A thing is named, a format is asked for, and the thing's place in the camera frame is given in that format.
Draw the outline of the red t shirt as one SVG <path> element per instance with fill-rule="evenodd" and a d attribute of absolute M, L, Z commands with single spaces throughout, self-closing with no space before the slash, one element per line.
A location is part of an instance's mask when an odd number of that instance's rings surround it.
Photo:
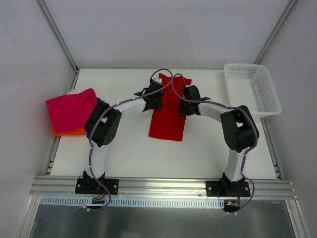
<path fill-rule="evenodd" d="M 162 109 L 154 110 L 149 137 L 163 140 L 182 141 L 186 117 L 180 114 L 183 85 L 191 85 L 192 80 L 178 76 L 164 90 Z"/>

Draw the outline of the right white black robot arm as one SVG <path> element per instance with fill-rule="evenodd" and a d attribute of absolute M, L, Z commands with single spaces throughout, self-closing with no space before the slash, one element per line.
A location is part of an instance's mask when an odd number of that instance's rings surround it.
<path fill-rule="evenodd" d="M 219 181 L 207 181 L 207 196 L 249 197 L 249 186 L 243 174 L 248 153 L 258 143 L 259 131 L 247 106 L 229 107 L 201 97 L 195 85 L 183 86 L 180 97 L 182 116 L 198 115 L 221 123 L 229 148 L 228 162 Z"/>

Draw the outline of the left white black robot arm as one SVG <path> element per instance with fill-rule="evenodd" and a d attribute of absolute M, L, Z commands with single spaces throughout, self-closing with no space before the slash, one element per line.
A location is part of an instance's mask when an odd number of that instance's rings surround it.
<path fill-rule="evenodd" d="M 118 179 L 106 178 L 107 148 L 114 140 L 123 113 L 141 113 L 161 109 L 165 86 L 159 80 L 150 80 L 148 87 L 135 93 L 135 97 L 110 105 L 98 101 L 84 129 L 90 144 L 88 165 L 78 178 L 76 194 L 117 195 Z"/>

